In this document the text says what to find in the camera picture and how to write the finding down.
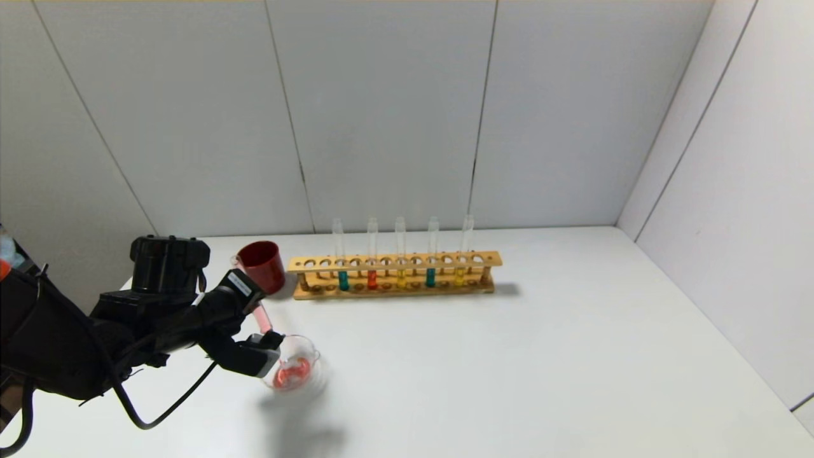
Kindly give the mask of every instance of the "blue liquid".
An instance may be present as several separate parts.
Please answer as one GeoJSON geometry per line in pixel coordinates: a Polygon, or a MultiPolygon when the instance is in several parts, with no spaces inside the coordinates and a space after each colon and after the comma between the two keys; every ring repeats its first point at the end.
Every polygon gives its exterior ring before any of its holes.
{"type": "Polygon", "coordinates": [[[348,283],[348,273],[347,272],[340,272],[339,273],[339,289],[343,291],[348,291],[351,288],[351,285],[348,283]]]}
{"type": "Polygon", "coordinates": [[[435,269],[427,269],[427,287],[435,287],[435,269]]]}

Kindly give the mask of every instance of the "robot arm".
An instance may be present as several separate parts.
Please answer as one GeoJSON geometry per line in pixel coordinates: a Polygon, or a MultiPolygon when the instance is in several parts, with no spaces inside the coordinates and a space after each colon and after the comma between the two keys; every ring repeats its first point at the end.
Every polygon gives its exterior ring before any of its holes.
{"type": "MultiPolygon", "coordinates": [[[[133,287],[101,294],[90,317],[48,280],[47,267],[36,275],[12,270],[2,280],[0,360],[4,372],[24,386],[24,423],[26,397],[30,403],[34,388],[80,400],[113,388],[131,420],[150,429],[180,405],[215,365],[264,377],[279,358],[283,336],[274,331],[241,342],[232,339],[263,297],[260,287],[240,270],[227,272],[200,297],[195,292],[197,284],[205,288],[203,268],[208,265],[209,247],[204,242],[139,237],[131,245],[130,258],[135,262],[133,287]],[[207,352],[212,366],[165,414],[145,423],[121,382],[133,368],[163,367],[172,351],[193,345],[207,352]]],[[[4,449],[3,455],[13,451],[4,449]]]]}

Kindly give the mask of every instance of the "wooden test tube rack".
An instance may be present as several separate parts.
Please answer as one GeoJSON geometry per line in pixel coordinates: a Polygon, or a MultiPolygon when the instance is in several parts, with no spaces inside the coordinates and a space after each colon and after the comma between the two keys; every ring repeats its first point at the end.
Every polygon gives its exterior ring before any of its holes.
{"type": "Polygon", "coordinates": [[[288,271],[297,274],[294,299],[331,299],[351,297],[432,296],[446,294],[494,293],[492,267],[502,266],[497,251],[470,251],[458,260],[458,253],[411,253],[406,264],[396,262],[395,254],[379,255],[376,263],[367,263],[367,256],[346,256],[344,265],[337,265],[336,257],[297,257],[288,262],[288,271]],[[367,285],[367,272],[377,272],[376,289],[367,285]],[[435,268],[435,286],[428,287],[427,269],[435,268]],[[456,269],[465,269],[463,285],[456,285],[456,269]],[[396,283],[398,270],[405,271],[406,286],[396,283]],[[350,288],[339,289],[338,273],[348,273],[350,288]]]}

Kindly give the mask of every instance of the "red cup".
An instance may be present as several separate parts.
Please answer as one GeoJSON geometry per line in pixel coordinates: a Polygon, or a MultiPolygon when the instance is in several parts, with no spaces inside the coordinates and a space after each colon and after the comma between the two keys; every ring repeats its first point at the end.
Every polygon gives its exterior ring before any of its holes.
{"type": "Polygon", "coordinates": [[[280,248],[267,240],[248,244],[232,257],[232,264],[246,272],[266,294],[274,294],[286,283],[280,248]]]}

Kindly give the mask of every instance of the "empty test tube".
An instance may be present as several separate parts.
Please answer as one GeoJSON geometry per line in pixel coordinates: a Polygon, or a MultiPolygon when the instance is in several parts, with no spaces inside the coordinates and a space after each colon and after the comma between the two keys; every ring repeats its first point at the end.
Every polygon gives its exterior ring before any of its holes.
{"type": "MultiPolygon", "coordinates": [[[[458,251],[458,261],[463,261],[463,256],[469,251],[472,244],[472,234],[475,232],[475,217],[467,214],[463,220],[463,228],[461,229],[461,250],[458,251]]],[[[465,267],[457,267],[455,269],[455,286],[463,286],[465,267]]]]}
{"type": "Polygon", "coordinates": [[[367,263],[371,265],[371,270],[367,271],[367,288],[376,289],[379,284],[376,283],[376,260],[378,254],[376,253],[376,236],[379,234],[379,222],[376,218],[371,218],[367,221],[367,263]]]}
{"type": "Polygon", "coordinates": [[[396,286],[407,287],[405,264],[407,263],[407,225],[404,217],[396,218],[396,286]]]}
{"type": "MultiPolygon", "coordinates": [[[[430,236],[430,245],[428,247],[427,252],[430,254],[430,258],[438,262],[438,218],[432,217],[430,218],[429,224],[427,224],[427,233],[430,236]]],[[[435,268],[427,268],[427,287],[434,288],[435,287],[435,268]]]]}
{"type": "MultiPolygon", "coordinates": [[[[336,256],[336,264],[342,267],[345,266],[345,234],[342,230],[342,220],[334,218],[334,256],[336,256]]],[[[348,283],[348,273],[346,271],[339,271],[339,289],[348,291],[350,284],[348,283]]]]}

